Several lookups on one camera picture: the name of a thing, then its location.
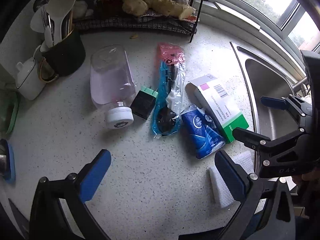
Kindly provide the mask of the white green medicine box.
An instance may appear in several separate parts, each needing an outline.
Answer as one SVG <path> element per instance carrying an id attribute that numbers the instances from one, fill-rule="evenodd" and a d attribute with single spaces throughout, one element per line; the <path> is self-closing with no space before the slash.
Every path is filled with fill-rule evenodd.
<path id="1" fill-rule="evenodd" d="M 190 96 L 190 101 L 212 117 L 219 133 L 228 144 L 234 141 L 235 128 L 249 127 L 243 113 L 227 93 L 222 82 L 212 74 L 190 80 L 185 90 Z"/>

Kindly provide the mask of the black green power adapter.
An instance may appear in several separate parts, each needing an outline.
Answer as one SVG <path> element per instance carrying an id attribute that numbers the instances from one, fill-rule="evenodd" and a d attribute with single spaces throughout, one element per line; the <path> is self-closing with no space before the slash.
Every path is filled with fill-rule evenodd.
<path id="1" fill-rule="evenodd" d="M 132 113 L 147 120 L 155 107 L 158 92 L 150 87 L 142 86 L 131 103 Z"/>

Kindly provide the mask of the white rice spoon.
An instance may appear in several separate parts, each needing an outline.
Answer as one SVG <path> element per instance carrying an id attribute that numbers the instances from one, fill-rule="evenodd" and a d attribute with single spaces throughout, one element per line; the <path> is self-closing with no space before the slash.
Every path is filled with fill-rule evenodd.
<path id="1" fill-rule="evenodd" d="M 50 0 L 46 6 L 50 19 L 54 21 L 54 45 L 62 40 L 62 22 L 73 8 L 74 3 L 75 0 Z"/>

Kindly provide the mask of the stainless steel sink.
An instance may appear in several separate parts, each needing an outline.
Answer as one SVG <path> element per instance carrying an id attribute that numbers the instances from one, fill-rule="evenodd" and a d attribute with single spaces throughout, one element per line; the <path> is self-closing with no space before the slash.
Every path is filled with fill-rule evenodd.
<path id="1" fill-rule="evenodd" d="M 245 79 L 251 103 L 253 132 L 275 140 L 295 131 L 297 124 L 287 111 L 265 107 L 260 101 L 262 96 L 276 99 L 289 95 L 297 96 L 290 78 L 251 51 L 235 43 L 231 46 Z M 254 170 L 259 175 L 260 161 L 257 150 Z"/>

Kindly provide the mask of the white sponge piece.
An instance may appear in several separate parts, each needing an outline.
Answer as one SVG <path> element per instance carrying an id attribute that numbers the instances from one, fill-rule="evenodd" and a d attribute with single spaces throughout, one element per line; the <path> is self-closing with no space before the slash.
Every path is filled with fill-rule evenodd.
<path id="1" fill-rule="evenodd" d="M 231 159 L 236 164 L 239 164 L 247 174 L 254 172 L 252 153 L 250 151 L 242 152 L 236 156 L 231 157 Z M 208 170 L 210 174 L 210 181 L 212 184 L 215 205 L 220 209 L 224 209 L 225 207 L 233 204 L 235 200 L 232 197 L 232 194 L 230 193 L 227 185 L 223 181 L 223 178 L 221 177 L 215 165 L 210 167 Z"/>

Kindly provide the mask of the clear plastic bottle white cap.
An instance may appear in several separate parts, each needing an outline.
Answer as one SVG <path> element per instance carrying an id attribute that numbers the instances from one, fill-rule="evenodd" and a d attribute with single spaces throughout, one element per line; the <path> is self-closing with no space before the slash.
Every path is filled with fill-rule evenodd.
<path id="1" fill-rule="evenodd" d="M 105 46 L 91 56 L 91 99 L 105 116 L 109 129 L 120 129 L 133 123 L 130 108 L 136 97 L 127 54 L 123 46 Z"/>

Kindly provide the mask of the black utensil holder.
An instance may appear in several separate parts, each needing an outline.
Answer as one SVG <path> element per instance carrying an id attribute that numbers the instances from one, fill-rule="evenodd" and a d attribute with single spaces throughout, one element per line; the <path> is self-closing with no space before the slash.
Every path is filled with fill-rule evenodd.
<path id="1" fill-rule="evenodd" d="M 77 71 L 83 64 L 86 52 L 77 30 L 73 29 L 61 42 L 49 48 L 47 51 L 40 51 L 43 59 L 40 63 L 38 76 L 44 83 L 51 83 L 58 77 L 69 76 Z M 52 79 L 42 77 L 43 62 L 46 61 L 53 70 Z"/>

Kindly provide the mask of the white ceramic jar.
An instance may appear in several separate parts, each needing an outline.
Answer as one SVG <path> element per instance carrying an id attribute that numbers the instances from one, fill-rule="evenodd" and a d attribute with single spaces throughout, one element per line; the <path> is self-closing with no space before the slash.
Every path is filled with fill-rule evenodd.
<path id="1" fill-rule="evenodd" d="M 17 75 L 16 75 L 16 88 L 19 93 L 27 100 L 34 100 L 42 92 L 45 87 L 45 82 L 39 78 L 41 57 L 40 45 L 35 49 L 33 56 L 26 61 L 18 62 L 16 64 Z"/>

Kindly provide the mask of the blue tissue pack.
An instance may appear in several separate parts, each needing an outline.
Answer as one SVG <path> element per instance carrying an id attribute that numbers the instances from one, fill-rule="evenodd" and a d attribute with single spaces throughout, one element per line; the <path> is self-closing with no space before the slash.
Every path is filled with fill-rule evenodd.
<path id="1" fill-rule="evenodd" d="M 224 137 L 205 110 L 192 104 L 182 112 L 181 118 L 195 147 L 197 159 L 203 159 L 225 145 Z"/>

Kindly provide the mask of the ginger root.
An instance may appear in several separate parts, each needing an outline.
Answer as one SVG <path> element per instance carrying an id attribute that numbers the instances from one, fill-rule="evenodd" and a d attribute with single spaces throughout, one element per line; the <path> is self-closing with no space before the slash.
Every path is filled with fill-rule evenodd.
<path id="1" fill-rule="evenodd" d="M 193 15 L 195 9 L 188 4 L 177 3 L 173 0 L 123 0 L 122 10 L 134 16 L 143 16 L 153 11 L 163 15 L 185 20 Z"/>

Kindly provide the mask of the blue packaged black spoon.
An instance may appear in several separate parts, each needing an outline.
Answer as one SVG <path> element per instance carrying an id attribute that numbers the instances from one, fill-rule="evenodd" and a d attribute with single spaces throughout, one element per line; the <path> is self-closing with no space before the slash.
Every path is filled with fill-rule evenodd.
<path id="1" fill-rule="evenodd" d="M 176 133 L 181 126 L 183 90 L 186 76 L 182 47 L 161 42 L 157 46 L 159 66 L 158 96 L 152 117 L 155 138 Z"/>

